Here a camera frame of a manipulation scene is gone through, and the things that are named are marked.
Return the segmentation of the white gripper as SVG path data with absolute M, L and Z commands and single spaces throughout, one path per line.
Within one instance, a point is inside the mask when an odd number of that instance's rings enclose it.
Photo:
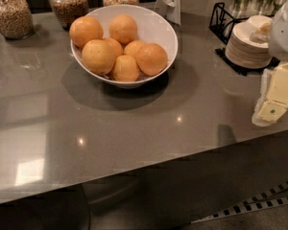
M 267 127 L 275 124 L 288 110 L 288 61 L 282 61 L 273 70 L 264 70 L 260 94 L 252 122 Z

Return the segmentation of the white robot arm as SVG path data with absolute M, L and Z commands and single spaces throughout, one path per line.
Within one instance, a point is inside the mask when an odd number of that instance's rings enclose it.
M 279 64 L 266 69 L 261 77 L 261 96 L 252 115 L 252 122 L 259 127 L 276 123 L 288 110 L 288 0 L 274 16 L 268 48 Z

